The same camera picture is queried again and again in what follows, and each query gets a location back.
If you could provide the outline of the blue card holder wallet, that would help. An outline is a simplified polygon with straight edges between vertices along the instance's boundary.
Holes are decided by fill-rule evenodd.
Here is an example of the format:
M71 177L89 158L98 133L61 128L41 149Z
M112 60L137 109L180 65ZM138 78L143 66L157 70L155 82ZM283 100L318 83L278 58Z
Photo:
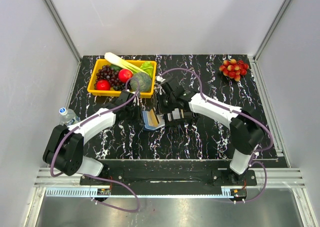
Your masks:
M142 119L143 128L147 131L155 131L166 125L163 115L156 114L156 110L154 108L148 111L142 111Z

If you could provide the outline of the black card tray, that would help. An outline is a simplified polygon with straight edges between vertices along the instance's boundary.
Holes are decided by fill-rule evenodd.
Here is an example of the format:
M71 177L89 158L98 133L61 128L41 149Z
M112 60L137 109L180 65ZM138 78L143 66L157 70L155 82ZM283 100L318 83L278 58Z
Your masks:
M192 111L175 108L173 111L163 115L166 127L175 127L179 125L196 124L200 115Z

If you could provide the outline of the gold credit card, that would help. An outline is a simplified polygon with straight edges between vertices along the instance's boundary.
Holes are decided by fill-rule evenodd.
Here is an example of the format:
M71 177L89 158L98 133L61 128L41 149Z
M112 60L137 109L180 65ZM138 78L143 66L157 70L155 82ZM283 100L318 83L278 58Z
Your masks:
M165 120L164 120L164 115L163 114L157 114L155 116L155 127L157 128L161 128L163 126L165 126Z
M153 109L143 111L144 122L151 127L155 127L156 115Z

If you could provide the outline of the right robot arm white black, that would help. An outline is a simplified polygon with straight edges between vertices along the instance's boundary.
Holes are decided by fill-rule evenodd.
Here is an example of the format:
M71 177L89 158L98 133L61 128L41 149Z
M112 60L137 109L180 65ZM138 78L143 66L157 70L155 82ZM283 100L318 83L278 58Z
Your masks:
M243 182L253 153L267 133L263 125L253 118L252 110L225 104L195 90L186 90L172 77L164 79L157 76L156 82L163 91L160 103L165 112L179 110L203 115L229 129L234 151L227 179L233 185Z

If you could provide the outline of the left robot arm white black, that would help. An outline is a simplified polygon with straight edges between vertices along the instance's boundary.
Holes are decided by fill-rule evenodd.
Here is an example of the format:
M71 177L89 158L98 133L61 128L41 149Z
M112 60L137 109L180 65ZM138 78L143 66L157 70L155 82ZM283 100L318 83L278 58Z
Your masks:
M70 126L53 128L43 153L43 161L50 165L50 175L72 176L82 174L91 177L98 185L107 182L109 173L99 160L84 155L84 145L101 131L111 128L137 115L139 92L123 90L104 107L84 120Z

